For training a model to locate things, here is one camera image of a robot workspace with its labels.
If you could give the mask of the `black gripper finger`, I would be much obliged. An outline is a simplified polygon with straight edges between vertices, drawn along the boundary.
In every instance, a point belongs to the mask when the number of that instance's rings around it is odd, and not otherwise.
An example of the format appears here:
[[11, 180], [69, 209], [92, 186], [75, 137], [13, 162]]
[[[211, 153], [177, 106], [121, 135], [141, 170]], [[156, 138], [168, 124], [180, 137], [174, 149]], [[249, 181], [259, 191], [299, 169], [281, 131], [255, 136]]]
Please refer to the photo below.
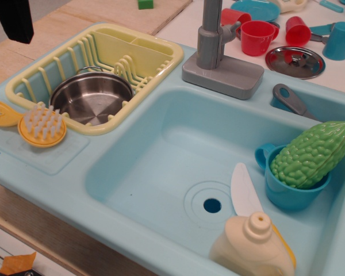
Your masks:
[[9, 40], [30, 44], [34, 35], [28, 0], [0, 0], [0, 23]]

